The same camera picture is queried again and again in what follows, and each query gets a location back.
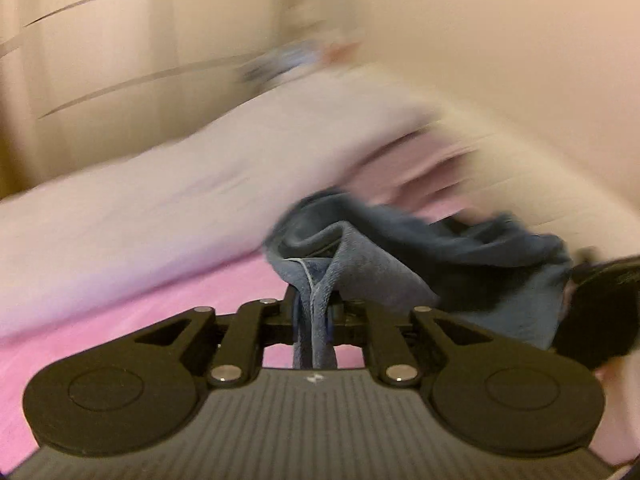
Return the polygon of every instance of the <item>gray ribbed surface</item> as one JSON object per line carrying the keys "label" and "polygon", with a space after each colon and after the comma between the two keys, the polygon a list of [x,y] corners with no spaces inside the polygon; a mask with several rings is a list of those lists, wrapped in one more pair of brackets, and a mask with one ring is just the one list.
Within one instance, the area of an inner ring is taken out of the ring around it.
{"label": "gray ribbed surface", "polygon": [[173,438],[114,458],[42,449],[12,480],[599,480],[585,450],[544,460],[494,456],[459,441],[413,391],[376,384],[366,370],[263,370],[251,385],[209,396]]}

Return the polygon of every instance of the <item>pink fabric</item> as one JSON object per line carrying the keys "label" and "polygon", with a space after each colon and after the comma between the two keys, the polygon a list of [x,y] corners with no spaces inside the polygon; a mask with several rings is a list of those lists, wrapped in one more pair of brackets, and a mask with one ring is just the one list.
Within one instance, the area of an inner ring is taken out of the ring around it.
{"label": "pink fabric", "polygon": [[377,150],[340,184],[360,199],[409,212],[440,203],[462,179],[468,149],[441,126],[425,127]]}
{"label": "pink fabric", "polygon": [[[463,205],[462,199],[444,193],[417,216],[433,221],[456,213]],[[97,313],[0,340],[0,471],[10,471],[37,447],[22,414],[22,392],[46,365],[194,306],[208,305],[219,314],[231,314],[256,298],[282,298],[285,289],[286,284],[263,257],[253,254]],[[364,364],[359,348],[341,346],[336,354],[341,368]],[[289,346],[265,350],[265,366],[287,368],[291,362]]]}

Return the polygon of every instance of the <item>black round object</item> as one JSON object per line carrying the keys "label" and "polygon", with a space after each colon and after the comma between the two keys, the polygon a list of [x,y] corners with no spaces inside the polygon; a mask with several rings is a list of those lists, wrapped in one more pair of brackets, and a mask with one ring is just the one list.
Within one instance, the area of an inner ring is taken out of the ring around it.
{"label": "black round object", "polygon": [[105,345],[58,361],[28,384],[24,414],[41,444],[71,454],[128,452],[173,433],[198,400],[190,373],[153,345]]}
{"label": "black round object", "polygon": [[459,347],[436,377],[431,404],[458,436],[513,456],[548,456],[585,446],[604,410],[583,366],[523,344]]}

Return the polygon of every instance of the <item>black object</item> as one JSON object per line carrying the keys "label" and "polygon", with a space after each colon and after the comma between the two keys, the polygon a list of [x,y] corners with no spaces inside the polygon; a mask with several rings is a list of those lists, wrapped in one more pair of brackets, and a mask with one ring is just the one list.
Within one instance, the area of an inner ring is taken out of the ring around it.
{"label": "black object", "polygon": [[553,346],[558,354],[595,370],[626,355],[640,328],[640,256],[596,263],[583,254],[573,271],[576,289]]}
{"label": "black object", "polygon": [[603,479],[604,408],[582,365],[417,307],[332,297],[335,345],[366,369],[262,368],[292,343],[282,301],[197,307],[41,370],[24,413],[41,445],[11,480]]}

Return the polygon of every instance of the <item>blue cloth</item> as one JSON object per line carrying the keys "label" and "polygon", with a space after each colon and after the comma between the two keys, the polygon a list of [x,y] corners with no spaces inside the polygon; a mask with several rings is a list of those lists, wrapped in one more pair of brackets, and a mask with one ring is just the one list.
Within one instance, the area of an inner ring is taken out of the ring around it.
{"label": "blue cloth", "polygon": [[459,230],[339,189],[300,201],[264,251],[298,291],[295,368],[335,368],[326,311],[333,290],[408,314],[433,306],[498,334],[548,348],[571,260],[562,240],[528,232],[507,214]]}

